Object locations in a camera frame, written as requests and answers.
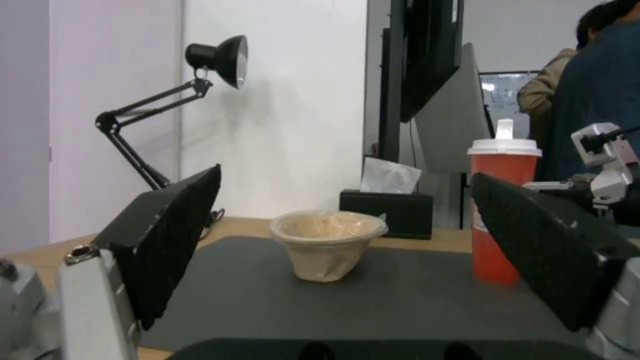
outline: desk lamp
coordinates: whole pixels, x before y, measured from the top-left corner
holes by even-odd
[[[239,35],[225,40],[217,47],[191,44],[187,46],[185,59],[193,67],[193,80],[122,108],[105,111],[95,119],[95,126],[98,130],[107,136],[107,139],[111,141],[116,149],[120,151],[120,154],[124,156],[153,190],[166,188],[171,184],[171,181],[146,163],[122,137],[120,130],[125,126],[133,125],[141,120],[205,97],[209,88],[213,86],[207,79],[207,72],[210,70],[216,71],[227,84],[240,89],[244,84],[247,70],[247,40],[244,35]],[[141,109],[142,106],[187,89],[192,89],[194,94],[158,108]],[[224,209],[211,213],[205,229],[208,229],[214,222],[221,219],[223,215]]]

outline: person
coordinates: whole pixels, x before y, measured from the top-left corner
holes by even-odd
[[[612,2],[618,20],[566,66],[552,109],[554,130],[539,162],[538,181],[565,180],[587,169],[571,134],[598,122],[626,129],[640,125],[640,0]],[[640,142],[628,137],[636,153]]]
[[[518,92],[518,105],[521,113],[529,115],[529,138],[538,143],[543,154],[551,129],[552,98],[556,92],[560,75],[567,63],[578,51],[585,48],[597,34],[616,20],[612,3],[600,4],[578,21],[576,28],[576,49],[563,49],[551,62],[545,65],[540,73],[531,79]]]

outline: paper bowl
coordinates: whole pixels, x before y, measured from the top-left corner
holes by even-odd
[[[347,211],[299,211],[271,223],[271,234],[287,250],[296,276],[318,282],[343,278],[371,239],[387,230],[379,218]]]

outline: tissue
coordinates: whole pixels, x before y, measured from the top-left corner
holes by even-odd
[[[412,193],[422,170],[391,161],[366,158],[361,192]]]

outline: lamp shade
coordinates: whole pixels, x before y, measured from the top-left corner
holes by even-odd
[[[234,88],[240,89],[244,84],[249,57],[244,35],[229,38],[217,47],[191,44],[187,46],[184,56],[195,70],[214,70]]]

